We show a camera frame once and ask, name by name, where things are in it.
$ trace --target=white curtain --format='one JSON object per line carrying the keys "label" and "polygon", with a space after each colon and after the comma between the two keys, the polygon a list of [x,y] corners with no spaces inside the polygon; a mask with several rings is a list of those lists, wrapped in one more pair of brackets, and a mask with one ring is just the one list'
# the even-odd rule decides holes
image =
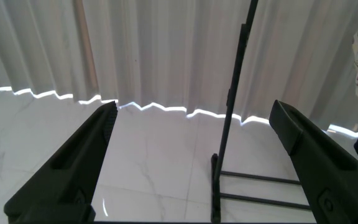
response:
{"label": "white curtain", "polygon": [[[0,87],[223,114],[250,1],[0,0]],[[275,99],[358,131],[358,1],[258,3],[234,112]]]}

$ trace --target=metal stand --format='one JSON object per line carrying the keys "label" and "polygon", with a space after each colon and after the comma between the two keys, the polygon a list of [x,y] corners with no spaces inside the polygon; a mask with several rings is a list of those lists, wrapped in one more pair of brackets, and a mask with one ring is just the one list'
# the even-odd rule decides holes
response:
{"label": "metal stand", "polygon": [[241,25],[241,33],[240,33],[239,44],[237,47],[236,62],[234,64],[234,71],[233,71],[231,86],[230,86],[229,94],[227,96],[227,102],[226,102],[227,111],[226,111],[226,118],[224,120],[221,145],[219,148],[219,156],[217,154],[213,154],[212,158],[211,158],[211,165],[212,165],[211,166],[211,168],[212,168],[212,171],[211,171],[211,175],[212,175],[211,221],[214,224],[221,222],[221,198],[244,200],[244,201],[248,201],[248,202],[265,203],[265,204],[269,204],[269,205],[278,205],[278,206],[284,206],[284,207],[288,207],[288,208],[310,210],[309,205],[301,205],[301,204],[297,204],[297,203],[281,202],[281,201],[268,200],[268,199],[263,199],[263,198],[254,198],[254,197],[246,197],[246,196],[233,195],[233,194],[225,194],[225,193],[221,193],[221,191],[220,191],[219,178],[221,175],[227,175],[227,176],[231,176],[231,177],[243,177],[243,178],[256,179],[256,180],[266,180],[266,181],[278,182],[278,183],[284,183],[284,184],[300,185],[300,182],[295,181],[295,180],[285,180],[285,179],[279,179],[279,178],[273,178],[273,177],[264,177],[264,176],[259,176],[259,175],[240,174],[240,173],[235,173],[235,172],[222,171],[223,158],[224,158],[224,153],[226,150],[227,138],[229,136],[230,123],[231,123],[231,118],[232,118],[232,114],[233,114],[234,102],[236,100],[236,93],[237,93],[237,87],[238,87],[239,79],[240,79],[242,61],[244,59],[244,54],[245,54],[246,47],[247,47],[247,41],[248,41],[249,33],[250,33],[250,30],[252,27],[252,22],[254,20],[257,3],[258,3],[258,0],[251,1],[248,16],[247,16],[247,22],[245,24]]}

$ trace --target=white tile floor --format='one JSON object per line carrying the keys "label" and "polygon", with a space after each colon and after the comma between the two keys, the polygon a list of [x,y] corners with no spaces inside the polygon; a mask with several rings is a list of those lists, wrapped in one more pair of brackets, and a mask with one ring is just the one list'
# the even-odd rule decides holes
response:
{"label": "white tile floor", "polygon": [[[101,105],[0,92],[0,223],[3,205]],[[158,108],[119,110],[93,199],[96,220],[209,222],[210,158],[223,119]],[[333,138],[355,155],[354,139]],[[224,170],[297,179],[270,126],[233,120]],[[307,203],[301,187],[222,177],[233,194]],[[311,212],[222,200],[223,222],[315,222]]]}

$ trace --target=brown vertical strip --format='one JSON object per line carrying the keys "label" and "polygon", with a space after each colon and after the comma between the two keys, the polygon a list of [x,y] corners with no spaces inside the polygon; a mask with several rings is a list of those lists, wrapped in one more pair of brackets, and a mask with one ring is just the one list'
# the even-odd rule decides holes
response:
{"label": "brown vertical strip", "polygon": [[86,68],[88,69],[88,77],[85,77],[91,83],[92,90],[98,89],[98,78],[93,62],[92,47],[88,26],[86,25],[85,11],[82,0],[74,0],[75,14],[77,18],[78,27],[80,28],[80,37],[83,44],[84,60]]}

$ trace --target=vertical pole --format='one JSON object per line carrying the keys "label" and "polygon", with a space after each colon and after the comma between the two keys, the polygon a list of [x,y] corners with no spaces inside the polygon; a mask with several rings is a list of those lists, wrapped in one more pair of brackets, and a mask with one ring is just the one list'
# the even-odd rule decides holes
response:
{"label": "vertical pole", "polygon": [[231,86],[229,89],[229,94],[227,96],[227,102],[226,102],[227,110],[226,110],[226,117],[224,119],[221,146],[219,148],[218,161],[214,171],[213,182],[215,183],[219,182],[219,177],[222,171],[224,152],[226,151],[227,138],[229,136],[231,116],[233,114],[234,102],[236,100],[237,87],[239,85],[242,61],[244,59],[244,54],[246,52],[249,33],[252,27],[252,23],[254,21],[257,5],[258,5],[258,0],[251,0],[251,4],[249,6],[249,11],[247,16],[247,22],[241,25],[240,39],[237,47],[236,62],[234,63],[233,77],[231,80]]}

